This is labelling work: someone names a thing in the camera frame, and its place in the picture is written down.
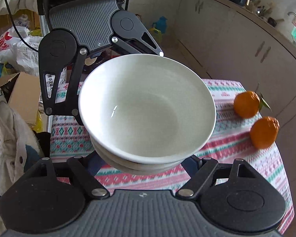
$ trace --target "patterned tablecloth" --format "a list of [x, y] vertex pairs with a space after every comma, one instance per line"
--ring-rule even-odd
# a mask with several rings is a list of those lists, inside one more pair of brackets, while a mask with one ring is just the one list
[[[220, 163], [233, 163], [235, 158], [248, 161], [285, 198], [286, 215], [279, 231], [284, 233], [294, 217], [294, 208], [281, 155], [274, 143], [270, 148], [257, 150], [253, 147], [249, 130], [261, 116], [242, 120], [233, 110], [237, 93], [245, 91], [239, 82], [204, 80], [209, 88], [217, 110], [214, 132], [207, 144], [196, 154], [199, 158], [212, 157]], [[68, 84], [58, 88], [57, 101], [66, 97]], [[73, 117], [54, 116], [51, 132], [51, 158], [54, 162], [66, 161], [75, 156], [86, 156], [94, 150], [89, 134]], [[103, 166], [96, 179], [111, 193], [114, 189], [171, 189], [176, 192], [189, 179], [181, 165], [157, 175], [138, 176], [125, 174], [109, 165]]]

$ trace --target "cardboard box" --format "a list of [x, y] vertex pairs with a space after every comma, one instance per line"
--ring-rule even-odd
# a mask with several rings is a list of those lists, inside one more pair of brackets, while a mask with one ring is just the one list
[[24, 121], [35, 125], [41, 87], [39, 77], [20, 72], [0, 77], [0, 87], [8, 105], [17, 111]]

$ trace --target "metal bolt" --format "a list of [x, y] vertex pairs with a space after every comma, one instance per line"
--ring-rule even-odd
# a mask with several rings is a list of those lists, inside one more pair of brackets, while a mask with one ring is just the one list
[[107, 194], [107, 191], [102, 189], [102, 188], [97, 188], [97, 189], [93, 189], [91, 191], [93, 196], [97, 196], [97, 197], [102, 197], [105, 196]]
[[179, 195], [182, 197], [191, 197], [193, 196], [194, 192], [190, 189], [181, 189], [179, 190]]
[[81, 55], [85, 55], [87, 53], [87, 49], [86, 48], [82, 48], [81, 50], [80, 50], [80, 54]]
[[71, 111], [71, 114], [72, 114], [73, 116], [77, 116], [77, 115], [79, 114], [79, 111], [78, 111], [77, 109], [73, 109], [73, 110]]
[[140, 197], [145, 198], [148, 194], [145, 192], [142, 192], [141, 194], [139, 194]]
[[51, 108], [47, 108], [45, 110], [45, 113], [46, 113], [47, 116], [51, 115], [52, 112], [53, 112], [53, 110]]

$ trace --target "white cabinet door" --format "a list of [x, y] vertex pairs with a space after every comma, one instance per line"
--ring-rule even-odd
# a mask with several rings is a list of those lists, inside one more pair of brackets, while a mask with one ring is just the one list
[[229, 7], [215, 0], [181, 1], [175, 33], [204, 68], [208, 52], [228, 20], [229, 10]]
[[263, 116], [276, 116], [296, 95], [296, 59], [237, 12], [209, 54], [207, 72], [213, 79], [236, 80], [252, 91], [259, 83], [259, 91], [272, 108], [272, 112], [263, 109]]

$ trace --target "bowl rim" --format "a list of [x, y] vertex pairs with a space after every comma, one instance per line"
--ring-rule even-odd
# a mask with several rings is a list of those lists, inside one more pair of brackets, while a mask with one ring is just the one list
[[[127, 55], [122, 55], [123, 57], [124, 56], [158, 56], [160, 57], [159, 55], [153, 55], [153, 54], [127, 54]], [[119, 57], [115, 57], [113, 59], [110, 59], [106, 62], [104, 62], [103, 64], [101, 64], [100, 66], [98, 66], [97, 68], [95, 68], [88, 76], [87, 78], [85, 79], [84, 83], [86, 83], [86, 81], [88, 80], [88, 78], [91, 76], [91, 74], [96, 71], [96, 70], [99, 70], [99, 68], [101, 67], [105, 67], [106, 64], [108, 64], [108, 62], [112, 63], [112, 60], [118, 60], [120, 58]], [[167, 58], [167, 57], [161, 57], [161, 58], [165, 58], [165, 59], [168, 59], [168, 60], [171, 60], [171, 61], [175, 61], [175, 60], [172, 60], [170, 58]], [[191, 73], [193, 73], [194, 75], [196, 75], [200, 81], [203, 83], [203, 85], [207, 88], [208, 92], [210, 93], [208, 87], [206, 86], [206, 84], [204, 83], [204, 81], [195, 73], [193, 72], [191, 69], [189, 69], [187, 66], [183, 65], [182, 63], [178, 62], [178, 61], [175, 61], [176, 63], [179, 63], [181, 64], [183, 67], [185, 67], [187, 70], [189, 70]], [[83, 83], [81, 89], [80, 89], [80, 92], [79, 94], [81, 94], [84, 90], [84, 86], [85, 84]], [[79, 99], [78, 99], [78, 105], [79, 105], [79, 113], [80, 113], [80, 117], [81, 117], [81, 120], [84, 124], [84, 127], [87, 129], [88, 133], [101, 145], [103, 146], [105, 149], [107, 149], [109, 152], [113, 153], [114, 155], [118, 156], [118, 157], [121, 157], [125, 160], [128, 160], [128, 161], [131, 161], [131, 162], [136, 162], [136, 163], [140, 163], [140, 164], [167, 164], [167, 163], [174, 163], [176, 161], [181, 161], [181, 160], [184, 160], [190, 156], [192, 156], [193, 154], [197, 153], [202, 147], [204, 147], [204, 145], [207, 143], [207, 141], [209, 140], [209, 138], [212, 136], [213, 134], [213, 131], [214, 131], [214, 128], [215, 128], [215, 124], [216, 124], [216, 106], [215, 106], [215, 102], [214, 102], [214, 99], [212, 97], [212, 94], [210, 93], [210, 97], [211, 97], [211, 100], [212, 100], [212, 103], [213, 103], [213, 108], [214, 108], [214, 124], [211, 128], [211, 131], [210, 131], [210, 134], [207, 136], [206, 140], [204, 142], [201, 143], [201, 145], [194, 151], [190, 152], [190, 153], [178, 153], [178, 154], [174, 154], [174, 155], [169, 155], [169, 156], [163, 156], [163, 157], [144, 157], [144, 156], [139, 156], [139, 155], [134, 155], [134, 154], [130, 154], [130, 153], [127, 153], [117, 147], [112, 147], [110, 145], [107, 145], [105, 143], [103, 143], [100, 139], [98, 139], [91, 131], [90, 131], [90, 128], [88, 127], [88, 124], [87, 122], [84, 120], [84, 117], [83, 115], [81, 114], [81, 96], [79, 95]]]

